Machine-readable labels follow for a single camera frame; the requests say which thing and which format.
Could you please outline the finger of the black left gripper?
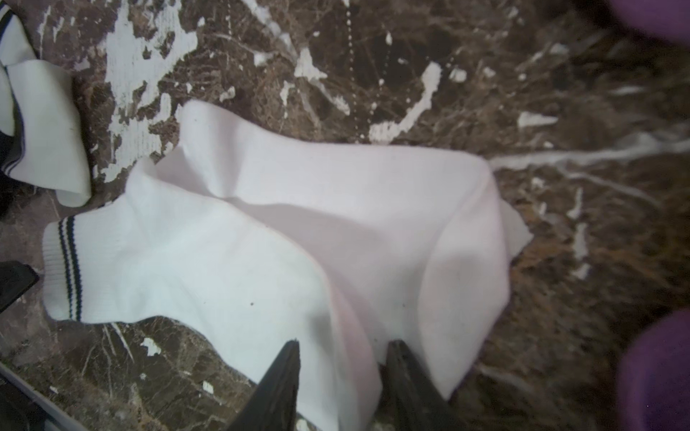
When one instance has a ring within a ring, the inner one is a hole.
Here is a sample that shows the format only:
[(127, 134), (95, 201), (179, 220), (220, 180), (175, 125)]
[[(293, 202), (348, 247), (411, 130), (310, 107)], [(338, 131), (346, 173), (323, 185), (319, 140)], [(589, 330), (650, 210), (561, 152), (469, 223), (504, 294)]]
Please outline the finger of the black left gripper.
[(31, 266), (16, 260), (2, 261), (0, 264), (0, 312), (5, 312), (39, 280), (39, 275)]

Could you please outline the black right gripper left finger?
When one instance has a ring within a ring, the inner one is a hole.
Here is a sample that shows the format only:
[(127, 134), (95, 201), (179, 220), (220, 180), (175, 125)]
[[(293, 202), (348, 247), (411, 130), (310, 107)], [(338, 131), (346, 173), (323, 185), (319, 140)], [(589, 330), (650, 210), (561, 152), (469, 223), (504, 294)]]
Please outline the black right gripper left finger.
[(296, 425), (300, 348), (297, 340), (285, 343), (262, 377), (229, 431), (293, 430)]

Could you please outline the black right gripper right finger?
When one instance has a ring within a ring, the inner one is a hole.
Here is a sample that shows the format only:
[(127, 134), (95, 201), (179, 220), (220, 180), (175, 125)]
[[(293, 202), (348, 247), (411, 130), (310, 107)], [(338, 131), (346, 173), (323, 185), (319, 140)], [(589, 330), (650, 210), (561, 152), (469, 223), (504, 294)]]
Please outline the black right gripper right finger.
[(398, 430), (461, 430), (461, 421), (401, 339), (386, 350), (386, 386), (395, 405)]

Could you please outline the black striped sock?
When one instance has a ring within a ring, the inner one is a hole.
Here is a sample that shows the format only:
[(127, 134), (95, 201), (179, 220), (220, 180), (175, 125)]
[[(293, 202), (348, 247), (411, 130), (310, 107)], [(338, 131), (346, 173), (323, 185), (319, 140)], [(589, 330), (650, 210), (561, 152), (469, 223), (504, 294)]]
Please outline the black striped sock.
[(65, 207), (91, 199), (70, 75), (37, 59), (19, 17), (1, 3), (1, 174), (55, 190)]

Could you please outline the maroon purple sock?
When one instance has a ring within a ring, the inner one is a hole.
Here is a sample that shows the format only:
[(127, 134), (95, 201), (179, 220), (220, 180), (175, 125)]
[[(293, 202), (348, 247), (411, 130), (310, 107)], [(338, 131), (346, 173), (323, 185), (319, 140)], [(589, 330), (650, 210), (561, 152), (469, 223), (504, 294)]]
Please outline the maroon purple sock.
[(647, 36), (689, 45), (689, 0), (610, 0), (613, 14)]
[(689, 310), (650, 325), (623, 355), (616, 376), (621, 430), (689, 429)]

